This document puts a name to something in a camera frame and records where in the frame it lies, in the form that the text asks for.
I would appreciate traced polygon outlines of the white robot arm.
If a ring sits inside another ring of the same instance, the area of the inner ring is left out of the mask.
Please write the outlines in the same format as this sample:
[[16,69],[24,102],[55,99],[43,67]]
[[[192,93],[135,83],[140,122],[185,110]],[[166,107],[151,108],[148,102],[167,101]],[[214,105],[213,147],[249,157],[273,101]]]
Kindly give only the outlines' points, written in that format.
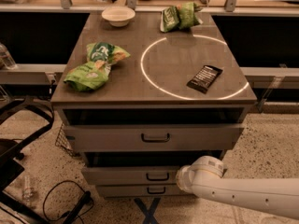
[[177,185],[213,202],[299,219],[298,178],[232,179],[223,173],[221,160],[203,156],[177,171]]

